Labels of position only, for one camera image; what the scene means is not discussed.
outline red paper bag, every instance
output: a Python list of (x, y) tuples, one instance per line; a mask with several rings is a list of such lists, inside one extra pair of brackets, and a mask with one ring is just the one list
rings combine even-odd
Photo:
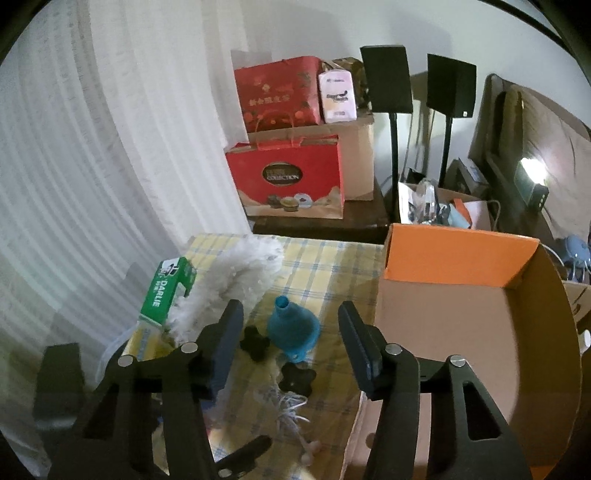
[(337, 135), (238, 144), (226, 158), (247, 215), (343, 218)]
[[(246, 131), (253, 133), (257, 121), (268, 110), (289, 113), (296, 127), (322, 124), (318, 94), (321, 72), (322, 60), (316, 57), (298, 57), (234, 70)], [(258, 130), (289, 126), (284, 117), (266, 116)]]

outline open cardboard box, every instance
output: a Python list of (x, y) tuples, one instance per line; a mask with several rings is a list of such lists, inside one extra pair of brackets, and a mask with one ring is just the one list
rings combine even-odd
[[(544, 248), (504, 233), (400, 224), (386, 246), (375, 326), (417, 357), (462, 354), (543, 478), (566, 450), (582, 380), (569, 299)], [(429, 395), (420, 406), (416, 479), (426, 474)], [(363, 472), (380, 408), (360, 408), (346, 479)]]

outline white cord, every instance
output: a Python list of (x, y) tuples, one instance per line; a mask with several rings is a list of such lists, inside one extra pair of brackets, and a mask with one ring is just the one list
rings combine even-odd
[(558, 253), (556, 253), (554, 250), (552, 250), (548, 245), (544, 245), (542, 244), (542, 246), (550, 253), (552, 253), (556, 258), (558, 258), (558, 261), (560, 262), (560, 265), (562, 265), (564, 267), (564, 262), (562, 261), (562, 258), (560, 258), (560, 256), (558, 255)]
[(277, 384), (272, 385), (266, 391), (258, 391), (254, 394), (255, 399), (262, 404), (271, 405), (276, 413), (277, 433), (281, 434), (282, 427), (286, 427), (301, 443), (304, 454), (301, 456), (303, 465), (310, 466), (314, 461), (314, 454), (317, 453), (322, 444), (318, 440), (312, 442), (306, 439), (300, 433), (298, 420), (310, 422), (309, 419), (297, 414), (297, 409), (308, 403), (308, 399), (303, 395), (293, 392), (283, 393)]
[(496, 218), (495, 218), (494, 223), (492, 224), (492, 231), (496, 232), (496, 227), (499, 223), (499, 218), (501, 218), (501, 203), (498, 200), (488, 200), (487, 203), (496, 203), (496, 207), (497, 207)]

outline white curtain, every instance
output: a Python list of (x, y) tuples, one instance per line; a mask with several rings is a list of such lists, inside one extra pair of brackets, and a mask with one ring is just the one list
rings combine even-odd
[(246, 138), (231, 58), (265, 47), (251, 5), (52, 0), (0, 66), (0, 429), (36, 473), (44, 348), (78, 342), (93, 378), (161, 259), (248, 231), (223, 151)]

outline yellow plaid tablecloth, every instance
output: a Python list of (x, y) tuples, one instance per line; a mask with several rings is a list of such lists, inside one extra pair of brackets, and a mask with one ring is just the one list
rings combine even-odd
[[(199, 235), (186, 257), (197, 268), (197, 278), (213, 259), (238, 240), (232, 235)], [(258, 435), (273, 438), (270, 451), (258, 459), (249, 479), (339, 479), (345, 448), (358, 411), (360, 392), (353, 377), (345, 346), (339, 335), (337, 310), (352, 300), (361, 318), (373, 322), (382, 247), (312, 239), (277, 237), (284, 247), (282, 271), (245, 324), (266, 331), (277, 295), (310, 309), (321, 324), (317, 346), (307, 363), (317, 372), (308, 403), (298, 413), (310, 420), (301, 423), (308, 440), (320, 440), (323, 450), (311, 467), (301, 466), (302, 448), (290, 433), (277, 432), (275, 417), (268, 406), (254, 398), (254, 392), (279, 380), (280, 351), (271, 347), (267, 360), (255, 364), (237, 349), (226, 388), (217, 404), (206, 412), (212, 425), (209, 435), (216, 460), (233, 452)]]

